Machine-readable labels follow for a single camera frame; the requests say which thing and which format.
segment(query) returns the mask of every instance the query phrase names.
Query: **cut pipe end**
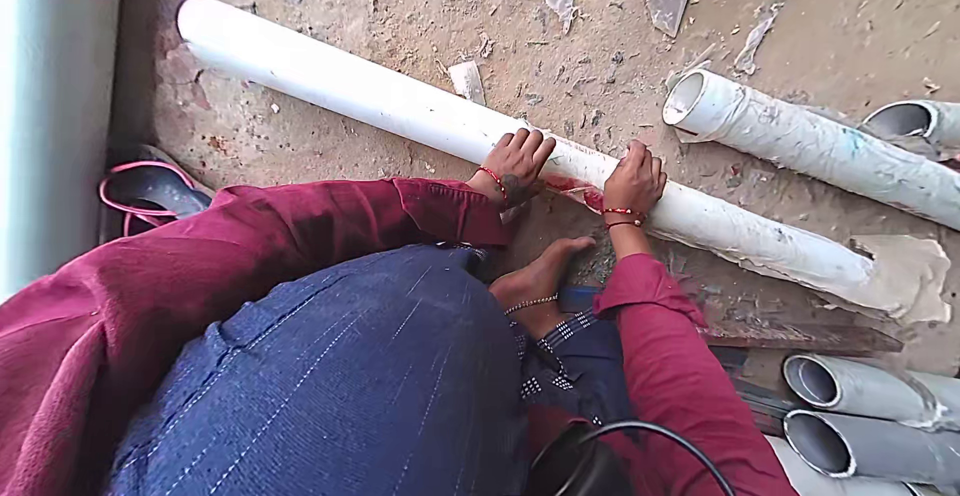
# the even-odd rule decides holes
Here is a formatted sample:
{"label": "cut pipe end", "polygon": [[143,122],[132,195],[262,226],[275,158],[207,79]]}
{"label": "cut pipe end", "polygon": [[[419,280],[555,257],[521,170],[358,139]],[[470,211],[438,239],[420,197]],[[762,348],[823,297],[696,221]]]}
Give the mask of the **cut pipe end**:
{"label": "cut pipe end", "polygon": [[668,125],[682,123],[704,95],[706,78],[699,70],[693,70],[680,78],[663,103],[663,122]]}
{"label": "cut pipe end", "polygon": [[663,122],[686,132],[708,135],[720,130],[747,93],[743,85],[709,70],[690,70],[663,102]]}
{"label": "cut pipe end", "polygon": [[907,134],[927,139],[936,121],[936,109],[919,100],[901,100],[874,111],[863,124],[881,140]]}
{"label": "cut pipe end", "polygon": [[857,471],[857,461],[850,444],[830,421],[815,411],[797,409],[783,419],[786,441],[811,468],[836,479],[844,479]]}
{"label": "cut pipe end", "polygon": [[829,410],[840,402],[840,385],[831,369],[813,355],[790,355],[783,362],[783,377],[799,398]]}

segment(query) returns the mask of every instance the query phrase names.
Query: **dirt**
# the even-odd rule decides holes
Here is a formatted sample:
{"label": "dirt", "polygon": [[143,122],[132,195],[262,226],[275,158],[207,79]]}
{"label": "dirt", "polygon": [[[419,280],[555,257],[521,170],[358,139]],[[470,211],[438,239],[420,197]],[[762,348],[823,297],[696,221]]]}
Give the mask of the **dirt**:
{"label": "dirt", "polygon": [[[157,143],[215,188],[473,172],[458,158],[199,66],[174,26],[181,1],[124,0],[115,141]],[[664,158],[671,179],[838,242],[850,234],[910,234],[937,239],[960,258],[957,232],[716,143],[680,144],[663,125],[667,75],[712,43],[711,69],[731,74],[755,11],[768,0],[691,0],[675,40],[653,28],[644,0],[577,0],[567,35],[545,0],[223,1],[449,91],[440,67],[472,59],[490,108],[611,155],[640,138]],[[950,77],[960,74],[958,37],[960,0],[786,0],[757,51],[757,72],[743,81],[857,119],[887,102],[923,97],[933,89],[925,78],[939,87],[934,98],[960,101]],[[500,266],[521,266],[558,237],[585,234],[603,236],[596,216],[541,197]],[[956,320],[900,328],[828,310],[797,284],[704,251],[669,242],[656,250],[708,318],[749,309],[783,321],[869,325],[907,342],[902,365],[944,374],[960,366]],[[574,277],[602,281],[613,261],[601,243]],[[943,294],[954,307],[958,288],[955,266]]]}

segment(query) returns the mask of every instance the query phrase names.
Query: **maroon sleeve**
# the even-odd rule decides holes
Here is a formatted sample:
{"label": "maroon sleeve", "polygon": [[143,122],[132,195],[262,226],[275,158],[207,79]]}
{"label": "maroon sleeve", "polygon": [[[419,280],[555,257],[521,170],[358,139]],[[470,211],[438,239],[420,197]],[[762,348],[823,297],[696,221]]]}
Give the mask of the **maroon sleeve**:
{"label": "maroon sleeve", "polygon": [[[737,494],[794,495],[773,449],[754,426],[716,357],[697,333],[704,319],[662,263],[624,257],[594,302],[616,314],[630,402],[639,419],[684,437],[720,469]],[[723,494],[695,457],[663,436],[645,435],[647,487],[662,494]]]}
{"label": "maroon sleeve", "polygon": [[95,486],[184,344],[244,302],[345,260],[440,240],[508,241],[497,207],[460,182],[233,186],[200,214],[31,283],[0,305],[0,492]]}

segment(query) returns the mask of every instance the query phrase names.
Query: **wooden plank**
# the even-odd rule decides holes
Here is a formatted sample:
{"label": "wooden plank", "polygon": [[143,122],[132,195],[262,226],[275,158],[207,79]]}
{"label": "wooden plank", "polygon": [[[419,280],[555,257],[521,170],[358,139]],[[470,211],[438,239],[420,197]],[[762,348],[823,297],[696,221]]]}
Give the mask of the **wooden plank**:
{"label": "wooden plank", "polygon": [[804,350],[844,356],[870,356],[875,352],[904,349],[904,343],[889,334],[849,325],[719,321],[711,323],[709,329],[701,329],[700,336],[710,346]]}

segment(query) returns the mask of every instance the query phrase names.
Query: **hand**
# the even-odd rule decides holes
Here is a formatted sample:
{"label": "hand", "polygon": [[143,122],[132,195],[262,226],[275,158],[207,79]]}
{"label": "hand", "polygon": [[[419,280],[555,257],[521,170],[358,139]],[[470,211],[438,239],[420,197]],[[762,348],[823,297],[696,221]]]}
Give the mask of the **hand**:
{"label": "hand", "polygon": [[620,159],[604,184],[604,207],[629,209],[633,216],[607,212],[604,213],[607,224],[637,220],[640,214],[650,212],[664,195],[666,173],[661,171],[662,166],[663,162],[640,140],[630,141],[627,156]]}
{"label": "hand", "polygon": [[500,178],[506,190],[506,202],[497,181],[483,170],[478,170],[466,183],[474,191],[483,193],[506,208],[520,205],[540,191],[540,187],[536,185],[537,178],[556,146],[556,139],[544,139],[544,133],[539,130],[531,133],[527,129],[520,129],[516,134],[503,134],[500,141],[493,146],[493,150],[486,155],[483,166]]}

